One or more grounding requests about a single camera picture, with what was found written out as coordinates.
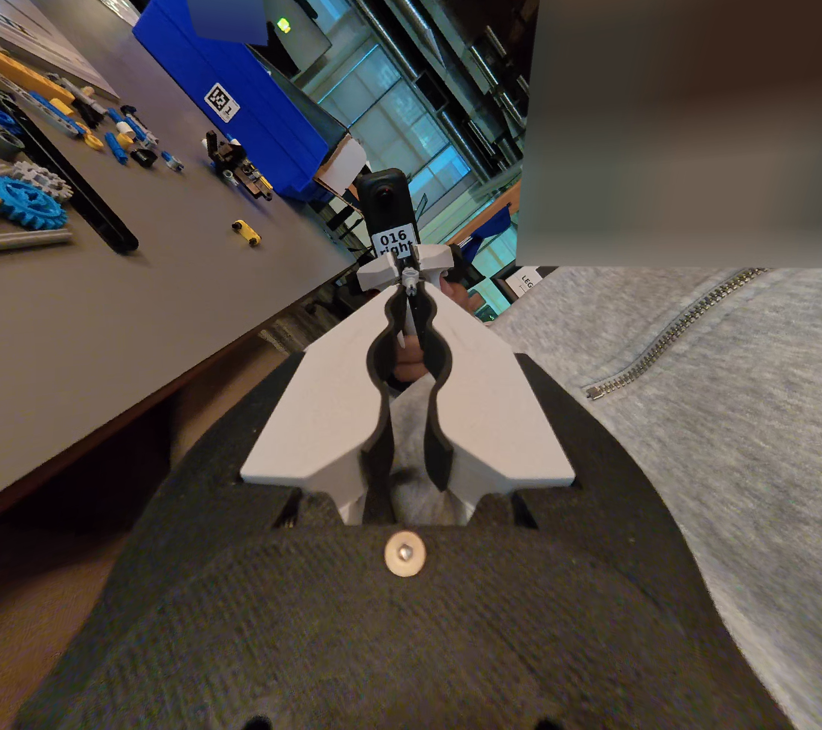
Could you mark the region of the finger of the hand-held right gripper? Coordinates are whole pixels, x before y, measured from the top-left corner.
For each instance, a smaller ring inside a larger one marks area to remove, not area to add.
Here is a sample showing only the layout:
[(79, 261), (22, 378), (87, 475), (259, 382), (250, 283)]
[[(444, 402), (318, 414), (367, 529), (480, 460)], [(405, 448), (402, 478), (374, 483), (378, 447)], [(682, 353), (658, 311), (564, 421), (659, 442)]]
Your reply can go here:
[(413, 260), (418, 279), (435, 289), (441, 289), (441, 281), (455, 266), (454, 253), (447, 244), (415, 244)]
[(357, 270), (357, 283), (363, 293), (381, 293), (402, 280), (404, 263), (397, 258), (376, 258)]

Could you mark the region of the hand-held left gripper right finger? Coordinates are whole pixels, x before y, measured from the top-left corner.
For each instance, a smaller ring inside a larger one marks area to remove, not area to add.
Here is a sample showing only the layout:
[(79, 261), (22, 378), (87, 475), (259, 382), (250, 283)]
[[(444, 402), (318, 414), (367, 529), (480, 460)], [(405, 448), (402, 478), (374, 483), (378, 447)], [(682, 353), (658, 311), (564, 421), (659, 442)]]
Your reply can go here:
[(430, 285), (420, 288), (420, 345), (434, 379), (425, 468), (467, 524), (479, 502), (570, 487), (576, 473), (525, 374), (524, 358)]

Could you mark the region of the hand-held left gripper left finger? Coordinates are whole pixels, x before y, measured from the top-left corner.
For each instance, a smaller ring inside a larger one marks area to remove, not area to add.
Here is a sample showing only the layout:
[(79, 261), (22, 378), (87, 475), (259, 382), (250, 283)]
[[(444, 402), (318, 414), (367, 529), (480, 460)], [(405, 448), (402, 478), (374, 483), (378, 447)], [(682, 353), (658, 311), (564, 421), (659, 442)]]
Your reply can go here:
[(394, 455), (387, 380), (405, 292), (391, 285), (306, 348), (240, 469), (244, 483), (325, 494), (347, 525), (387, 489)]

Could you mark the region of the black lego beam with holes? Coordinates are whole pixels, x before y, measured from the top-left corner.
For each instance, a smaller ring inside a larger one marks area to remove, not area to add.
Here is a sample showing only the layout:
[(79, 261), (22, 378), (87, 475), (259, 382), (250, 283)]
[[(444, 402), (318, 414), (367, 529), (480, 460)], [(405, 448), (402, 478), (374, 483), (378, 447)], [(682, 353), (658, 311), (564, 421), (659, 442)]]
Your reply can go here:
[(424, 350), (426, 339), (426, 323), (428, 318), (428, 301), (424, 283), (404, 285), (407, 308), (404, 324), (404, 339), (415, 337), (420, 349)]

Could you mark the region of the black lego assembly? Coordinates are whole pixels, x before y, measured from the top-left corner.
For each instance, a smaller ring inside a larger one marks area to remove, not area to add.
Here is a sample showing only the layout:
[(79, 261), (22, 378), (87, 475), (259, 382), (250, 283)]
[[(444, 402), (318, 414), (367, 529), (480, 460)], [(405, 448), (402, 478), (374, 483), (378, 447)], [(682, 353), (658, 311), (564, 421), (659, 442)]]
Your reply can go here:
[(211, 130), (206, 133), (202, 145), (211, 161), (211, 169), (223, 182), (245, 191), (254, 199), (273, 199), (272, 185), (252, 163), (238, 140), (224, 140)]

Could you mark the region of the pile of small lego pieces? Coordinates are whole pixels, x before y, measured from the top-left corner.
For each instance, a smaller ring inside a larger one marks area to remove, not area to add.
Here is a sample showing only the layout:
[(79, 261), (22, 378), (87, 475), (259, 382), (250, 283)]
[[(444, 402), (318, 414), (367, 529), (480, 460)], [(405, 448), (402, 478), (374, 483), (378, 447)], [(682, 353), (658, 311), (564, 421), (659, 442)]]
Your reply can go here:
[(150, 169), (158, 160), (162, 160), (174, 173), (184, 170), (183, 164), (176, 157), (165, 150), (159, 150), (157, 139), (150, 131), (128, 115), (130, 107), (121, 112), (112, 107), (106, 108), (95, 98), (92, 87), (80, 89), (67, 78), (53, 73), (46, 78), (73, 94), (73, 107), (77, 111), (74, 115), (61, 112), (39, 94), (31, 95), (4, 78), (2, 87), (20, 101), (39, 110), (71, 137), (83, 139), (89, 147), (98, 151), (108, 147), (122, 165), (132, 160), (141, 168)]

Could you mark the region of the long black lego beam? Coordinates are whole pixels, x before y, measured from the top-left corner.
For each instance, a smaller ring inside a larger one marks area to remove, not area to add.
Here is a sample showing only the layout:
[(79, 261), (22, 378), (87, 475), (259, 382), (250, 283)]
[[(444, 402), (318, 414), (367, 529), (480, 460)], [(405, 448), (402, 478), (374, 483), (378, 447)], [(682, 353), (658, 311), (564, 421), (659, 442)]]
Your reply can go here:
[(19, 139), (25, 147), (24, 154), (31, 163), (55, 173), (71, 186), (73, 196), (70, 202), (77, 214), (114, 252), (121, 255), (136, 252), (139, 248), (137, 237), (38, 128), (10, 92), (2, 91), (1, 110), (21, 130)]

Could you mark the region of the grey lego axle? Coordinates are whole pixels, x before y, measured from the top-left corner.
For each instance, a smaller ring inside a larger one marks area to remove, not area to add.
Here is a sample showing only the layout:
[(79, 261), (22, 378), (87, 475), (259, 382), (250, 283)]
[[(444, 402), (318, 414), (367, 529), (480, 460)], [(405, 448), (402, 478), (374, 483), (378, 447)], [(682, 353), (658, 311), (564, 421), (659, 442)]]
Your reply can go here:
[(70, 243), (73, 239), (68, 229), (2, 232), (1, 252)]

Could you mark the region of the grey lego gear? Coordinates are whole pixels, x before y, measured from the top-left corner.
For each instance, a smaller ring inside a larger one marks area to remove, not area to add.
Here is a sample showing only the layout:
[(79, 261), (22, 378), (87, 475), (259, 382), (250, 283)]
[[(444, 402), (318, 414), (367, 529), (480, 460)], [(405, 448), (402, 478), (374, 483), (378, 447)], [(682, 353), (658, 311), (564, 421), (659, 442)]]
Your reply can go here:
[(12, 179), (29, 183), (61, 205), (74, 195), (71, 185), (59, 175), (30, 162), (15, 162), (7, 174)]

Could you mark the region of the blue lego gear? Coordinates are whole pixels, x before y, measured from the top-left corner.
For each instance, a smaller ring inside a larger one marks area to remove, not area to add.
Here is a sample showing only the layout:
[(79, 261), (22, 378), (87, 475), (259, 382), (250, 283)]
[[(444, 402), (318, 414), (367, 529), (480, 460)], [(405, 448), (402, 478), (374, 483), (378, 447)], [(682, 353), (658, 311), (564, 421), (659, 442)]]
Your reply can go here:
[(22, 228), (33, 231), (63, 229), (67, 212), (46, 192), (11, 177), (1, 177), (1, 214)]

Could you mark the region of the yellow lego beam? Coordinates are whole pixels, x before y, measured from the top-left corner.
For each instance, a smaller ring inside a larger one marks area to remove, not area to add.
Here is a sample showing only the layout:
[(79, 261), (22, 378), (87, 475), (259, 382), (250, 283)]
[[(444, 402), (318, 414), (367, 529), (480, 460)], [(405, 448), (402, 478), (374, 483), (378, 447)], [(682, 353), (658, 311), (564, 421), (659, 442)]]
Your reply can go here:
[(31, 95), (39, 94), (69, 116), (77, 112), (73, 107), (73, 94), (23, 63), (17, 62), (5, 52), (1, 52), (1, 76)]

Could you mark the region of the person's right hand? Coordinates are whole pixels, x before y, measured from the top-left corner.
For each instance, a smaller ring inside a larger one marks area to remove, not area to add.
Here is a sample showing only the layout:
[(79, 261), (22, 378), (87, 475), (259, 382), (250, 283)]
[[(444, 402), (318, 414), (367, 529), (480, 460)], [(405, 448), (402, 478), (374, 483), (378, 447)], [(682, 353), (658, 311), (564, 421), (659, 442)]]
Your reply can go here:
[[(440, 277), (439, 286), (442, 293), (471, 315), (476, 314), (486, 304), (480, 293), (470, 293), (462, 283), (452, 283), (444, 275)], [(397, 334), (396, 365), (393, 371), (396, 381), (412, 384), (427, 373), (423, 349), (416, 334), (405, 331)]]

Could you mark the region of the white cardboard box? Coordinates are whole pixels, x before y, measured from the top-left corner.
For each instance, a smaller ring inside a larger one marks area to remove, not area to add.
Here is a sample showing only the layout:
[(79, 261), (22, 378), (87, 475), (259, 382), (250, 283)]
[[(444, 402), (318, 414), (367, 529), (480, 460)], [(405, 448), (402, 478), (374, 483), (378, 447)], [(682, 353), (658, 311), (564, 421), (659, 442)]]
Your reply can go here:
[(365, 149), (355, 137), (347, 132), (316, 170), (313, 180), (323, 189), (342, 198), (366, 165)]

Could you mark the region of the black framed sign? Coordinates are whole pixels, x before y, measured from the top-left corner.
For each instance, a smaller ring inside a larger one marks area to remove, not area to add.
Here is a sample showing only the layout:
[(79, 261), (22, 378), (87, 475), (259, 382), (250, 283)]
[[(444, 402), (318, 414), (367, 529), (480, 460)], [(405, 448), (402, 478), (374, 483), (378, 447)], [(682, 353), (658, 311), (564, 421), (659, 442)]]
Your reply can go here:
[(522, 298), (530, 289), (536, 287), (557, 268), (549, 265), (523, 265), (510, 273), (503, 281), (510, 299), (516, 301)]

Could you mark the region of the blue plastic bin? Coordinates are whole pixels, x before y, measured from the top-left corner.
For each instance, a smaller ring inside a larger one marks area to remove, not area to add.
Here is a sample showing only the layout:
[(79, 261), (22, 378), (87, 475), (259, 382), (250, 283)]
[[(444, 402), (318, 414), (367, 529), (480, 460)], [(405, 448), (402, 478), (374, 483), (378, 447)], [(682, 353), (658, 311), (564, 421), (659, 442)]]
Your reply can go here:
[(211, 123), (238, 140), (275, 193), (331, 201), (314, 180), (326, 142), (248, 46), (198, 36), (188, 0), (149, 0), (133, 34)]

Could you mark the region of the grey flat monitor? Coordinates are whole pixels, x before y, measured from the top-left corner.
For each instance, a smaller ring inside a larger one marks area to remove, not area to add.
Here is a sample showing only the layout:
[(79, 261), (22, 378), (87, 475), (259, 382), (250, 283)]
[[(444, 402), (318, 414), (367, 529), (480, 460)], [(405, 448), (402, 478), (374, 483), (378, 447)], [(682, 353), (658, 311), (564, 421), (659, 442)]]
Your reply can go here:
[(253, 49), (286, 78), (303, 74), (331, 50), (308, 0), (262, 0), (262, 5), (267, 44)]

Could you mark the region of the metal ceiling ducts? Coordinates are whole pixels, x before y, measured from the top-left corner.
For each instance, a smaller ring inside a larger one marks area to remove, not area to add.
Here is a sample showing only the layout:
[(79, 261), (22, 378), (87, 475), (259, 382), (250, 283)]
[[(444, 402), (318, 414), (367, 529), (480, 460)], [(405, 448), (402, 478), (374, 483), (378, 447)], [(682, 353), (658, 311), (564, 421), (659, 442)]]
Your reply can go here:
[(358, 0), (478, 179), (522, 158), (539, 0)]

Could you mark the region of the grey zip hoodie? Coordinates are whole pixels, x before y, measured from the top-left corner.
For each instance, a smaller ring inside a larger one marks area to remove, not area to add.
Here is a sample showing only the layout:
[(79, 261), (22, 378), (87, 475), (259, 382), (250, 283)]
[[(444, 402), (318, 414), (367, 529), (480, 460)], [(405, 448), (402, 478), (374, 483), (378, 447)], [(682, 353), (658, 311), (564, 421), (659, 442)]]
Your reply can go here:
[(643, 469), (760, 680), (820, 728), (820, 269), (563, 266), (490, 327)]

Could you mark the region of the instruction booklet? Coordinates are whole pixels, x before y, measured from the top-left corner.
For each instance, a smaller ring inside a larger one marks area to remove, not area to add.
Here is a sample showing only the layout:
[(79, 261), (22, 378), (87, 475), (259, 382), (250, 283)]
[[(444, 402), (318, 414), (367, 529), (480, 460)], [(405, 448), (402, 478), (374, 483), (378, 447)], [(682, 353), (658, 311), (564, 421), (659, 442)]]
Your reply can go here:
[(116, 90), (30, 0), (1, 0), (1, 44), (46, 73), (118, 99)]

